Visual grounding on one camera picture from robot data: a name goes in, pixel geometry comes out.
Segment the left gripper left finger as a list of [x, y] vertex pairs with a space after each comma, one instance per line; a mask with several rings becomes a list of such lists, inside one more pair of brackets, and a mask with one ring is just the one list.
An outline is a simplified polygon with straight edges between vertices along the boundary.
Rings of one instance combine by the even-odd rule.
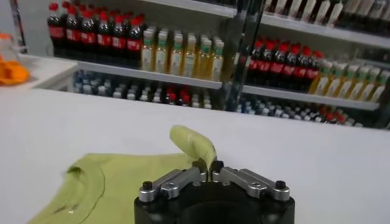
[[144, 181], [140, 187], [139, 201], [149, 203], [161, 195], [168, 200], [177, 198], [188, 184], [203, 183], [207, 180], [207, 165], [204, 160], [199, 159], [188, 169], [173, 169], [153, 182]]

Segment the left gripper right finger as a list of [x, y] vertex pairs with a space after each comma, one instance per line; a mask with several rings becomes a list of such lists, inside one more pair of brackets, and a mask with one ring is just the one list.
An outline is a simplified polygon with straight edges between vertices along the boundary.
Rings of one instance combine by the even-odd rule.
[[277, 201], [288, 201], [290, 199], [290, 188], [284, 181], [272, 181], [248, 169], [235, 170], [225, 166], [219, 160], [212, 162], [210, 177], [213, 182], [233, 183], [244, 189], [247, 195], [253, 198], [269, 195]]

